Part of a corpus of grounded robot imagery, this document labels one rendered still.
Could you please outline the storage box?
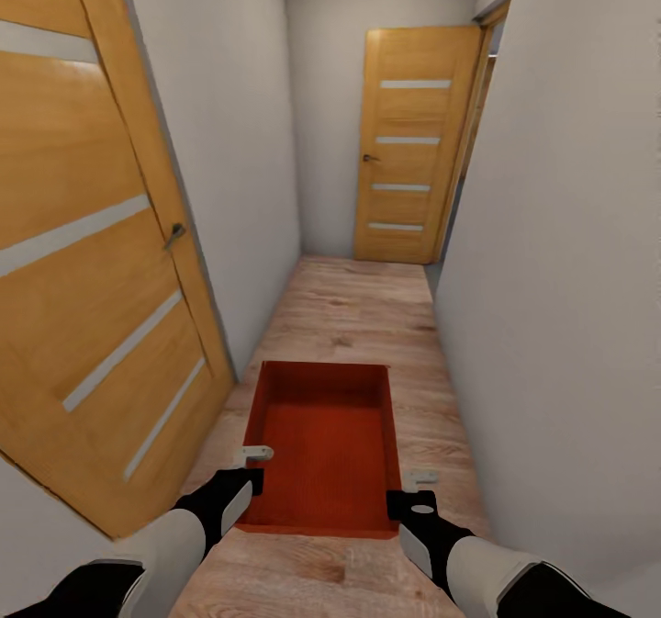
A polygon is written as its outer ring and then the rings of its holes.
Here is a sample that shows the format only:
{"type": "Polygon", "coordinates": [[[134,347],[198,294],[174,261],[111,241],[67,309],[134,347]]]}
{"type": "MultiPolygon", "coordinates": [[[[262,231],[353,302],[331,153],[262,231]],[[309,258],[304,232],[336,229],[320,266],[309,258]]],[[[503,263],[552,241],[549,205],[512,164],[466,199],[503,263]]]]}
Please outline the storage box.
{"type": "Polygon", "coordinates": [[[403,490],[386,365],[263,361],[242,446],[266,445],[246,533],[389,540],[387,490],[403,490]]]}

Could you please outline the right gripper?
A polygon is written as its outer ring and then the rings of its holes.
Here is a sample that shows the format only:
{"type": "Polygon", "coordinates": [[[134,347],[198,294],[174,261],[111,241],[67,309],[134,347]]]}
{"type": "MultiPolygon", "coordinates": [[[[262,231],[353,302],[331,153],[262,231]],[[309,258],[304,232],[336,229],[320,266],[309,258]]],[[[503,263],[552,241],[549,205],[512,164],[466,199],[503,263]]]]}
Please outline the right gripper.
{"type": "Polygon", "coordinates": [[[404,490],[387,490],[388,518],[391,521],[405,522],[405,519],[402,518],[402,513],[404,513],[404,508],[410,502],[426,502],[435,513],[438,513],[433,490],[419,490],[419,493],[408,493],[404,490]]]}

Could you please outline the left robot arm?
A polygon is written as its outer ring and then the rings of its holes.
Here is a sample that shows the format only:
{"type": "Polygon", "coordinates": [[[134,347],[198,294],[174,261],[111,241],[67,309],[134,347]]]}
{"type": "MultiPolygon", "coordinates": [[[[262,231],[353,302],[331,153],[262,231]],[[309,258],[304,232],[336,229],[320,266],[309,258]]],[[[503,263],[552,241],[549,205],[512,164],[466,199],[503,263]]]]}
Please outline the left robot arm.
{"type": "Polygon", "coordinates": [[[168,618],[209,550],[263,494],[266,445],[238,446],[216,475],[154,522],[71,571],[48,598],[6,618],[168,618]]]}

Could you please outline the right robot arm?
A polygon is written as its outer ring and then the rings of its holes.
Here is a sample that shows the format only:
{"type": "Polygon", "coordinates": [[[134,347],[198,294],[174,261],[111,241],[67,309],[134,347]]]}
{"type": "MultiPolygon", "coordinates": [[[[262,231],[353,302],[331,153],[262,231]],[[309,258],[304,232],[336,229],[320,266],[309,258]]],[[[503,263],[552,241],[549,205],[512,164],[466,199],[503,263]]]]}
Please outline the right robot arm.
{"type": "Polygon", "coordinates": [[[404,554],[467,618],[630,618],[598,600],[574,576],[536,554],[516,552],[438,516],[436,468],[405,468],[403,490],[387,490],[404,554]]]}

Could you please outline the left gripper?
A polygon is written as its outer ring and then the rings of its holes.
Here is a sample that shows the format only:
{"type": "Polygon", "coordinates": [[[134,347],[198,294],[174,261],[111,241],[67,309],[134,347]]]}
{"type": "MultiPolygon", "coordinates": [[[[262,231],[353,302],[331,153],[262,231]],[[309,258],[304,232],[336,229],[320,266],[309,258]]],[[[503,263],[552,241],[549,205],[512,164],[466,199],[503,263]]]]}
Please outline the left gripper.
{"type": "Polygon", "coordinates": [[[263,494],[263,468],[243,468],[242,474],[251,479],[252,495],[261,496],[263,494]]]}

